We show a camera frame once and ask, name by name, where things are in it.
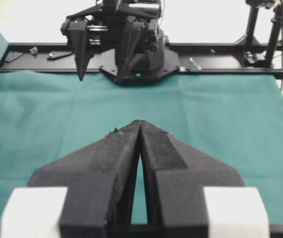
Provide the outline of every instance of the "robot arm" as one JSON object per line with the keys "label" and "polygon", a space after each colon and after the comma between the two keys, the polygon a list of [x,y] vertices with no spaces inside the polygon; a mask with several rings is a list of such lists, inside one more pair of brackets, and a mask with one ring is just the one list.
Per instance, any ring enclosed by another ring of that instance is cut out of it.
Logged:
{"label": "robot arm", "polygon": [[96,50],[117,49],[119,82],[138,64],[136,54],[157,52],[163,40],[158,27],[161,11],[160,0],[103,0],[68,16],[61,32],[75,54],[80,80]]}

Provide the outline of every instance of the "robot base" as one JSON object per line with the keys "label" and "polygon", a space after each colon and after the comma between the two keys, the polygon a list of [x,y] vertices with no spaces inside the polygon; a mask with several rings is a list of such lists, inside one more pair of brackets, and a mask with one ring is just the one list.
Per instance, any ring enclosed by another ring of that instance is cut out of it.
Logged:
{"label": "robot base", "polygon": [[162,67],[149,72],[134,72],[132,71],[122,82],[117,80],[118,68],[115,63],[115,50],[109,50],[102,53],[101,57],[103,65],[101,65],[101,72],[105,73],[112,81],[124,85],[143,85],[153,84],[166,76],[173,74],[179,70],[178,54],[169,49],[165,49],[164,64]]}

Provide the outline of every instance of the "black metal rail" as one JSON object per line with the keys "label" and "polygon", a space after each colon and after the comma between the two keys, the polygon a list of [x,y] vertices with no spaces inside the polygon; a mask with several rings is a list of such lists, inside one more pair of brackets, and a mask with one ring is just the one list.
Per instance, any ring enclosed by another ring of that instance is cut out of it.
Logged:
{"label": "black metal rail", "polygon": [[[29,49],[37,46],[39,54],[34,57],[29,53]],[[245,45],[238,44],[170,44],[167,47],[174,50],[179,55],[182,71],[179,74],[269,74],[276,79],[283,79],[283,69],[275,68],[254,68],[245,65],[243,51],[247,50]],[[262,52],[267,48],[266,44],[253,45],[249,48],[252,52]],[[46,73],[76,73],[74,56],[68,56],[58,60],[47,60],[51,51],[67,51],[66,44],[10,44],[6,54],[0,62],[1,72],[13,72],[19,70],[32,70]],[[283,46],[278,46],[278,51],[283,50]],[[11,63],[4,62],[4,58],[9,51],[24,53],[23,56]],[[200,70],[191,71],[190,59]],[[103,58],[97,54],[90,62],[87,73],[99,72],[103,64]]]}
{"label": "black metal rail", "polygon": [[[283,238],[283,225],[270,225],[271,238]],[[198,233],[198,238],[206,238],[206,235]],[[113,227],[109,230],[109,238],[160,238],[159,227],[148,225],[131,225],[129,227]]]}

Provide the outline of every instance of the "cable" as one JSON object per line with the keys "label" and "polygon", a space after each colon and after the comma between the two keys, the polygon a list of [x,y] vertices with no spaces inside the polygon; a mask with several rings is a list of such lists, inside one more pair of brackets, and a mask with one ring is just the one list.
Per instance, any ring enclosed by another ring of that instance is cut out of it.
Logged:
{"label": "cable", "polygon": [[161,24],[162,24],[163,17],[164,17],[164,15],[165,15],[165,11],[166,11],[166,0],[161,0],[161,2],[163,3],[163,10],[162,10],[161,18],[160,18],[159,27],[160,27]]}
{"label": "cable", "polygon": [[280,54],[280,55],[278,55],[278,56],[273,57],[273,59],[276,59],[276,58],[281,57],[281,56],[282,56],[282,54]]}
{"label": "cable", "polygon": [[282,69],[283,69],[283,10],[282,10],[282,40],[281,40],[281,44],[282,44]]}

